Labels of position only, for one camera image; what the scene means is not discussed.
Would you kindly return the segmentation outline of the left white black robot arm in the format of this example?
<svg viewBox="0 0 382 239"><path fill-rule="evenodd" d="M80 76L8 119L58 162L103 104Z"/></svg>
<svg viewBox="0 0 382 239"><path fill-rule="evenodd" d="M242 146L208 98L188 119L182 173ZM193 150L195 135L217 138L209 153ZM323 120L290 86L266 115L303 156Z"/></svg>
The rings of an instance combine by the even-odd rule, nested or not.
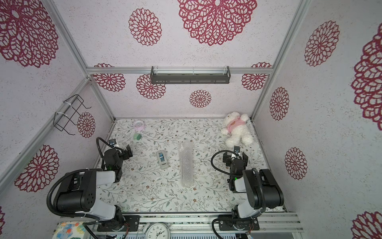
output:
<svg viewBox="0 0 382 239"><path fill-rule="evenodd" d="M109 231L119 231L128 222L117 205L96 197L99 185L120 182L123 162L133 156L131 147L113 147L104 152L103 168L80 169L66 173L49 190L46 204L50 212L61 217L84 217Z"/></svg>

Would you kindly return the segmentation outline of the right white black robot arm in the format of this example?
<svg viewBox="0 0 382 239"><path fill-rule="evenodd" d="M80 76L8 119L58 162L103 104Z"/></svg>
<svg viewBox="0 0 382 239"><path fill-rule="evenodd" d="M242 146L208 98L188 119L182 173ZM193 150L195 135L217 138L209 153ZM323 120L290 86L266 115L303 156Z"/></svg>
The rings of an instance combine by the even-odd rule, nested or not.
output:
<svg viewBox="0 0 382 239"><path fill-rule="evenodd" d="M219 217L221 231L257 231L258 217L267 209L284 204L283 193L269 169L247 169L248 156L226 151L223 163L230 169L227 180L230 191L242 193L247 199L231 210L231 215Z"/></svg>

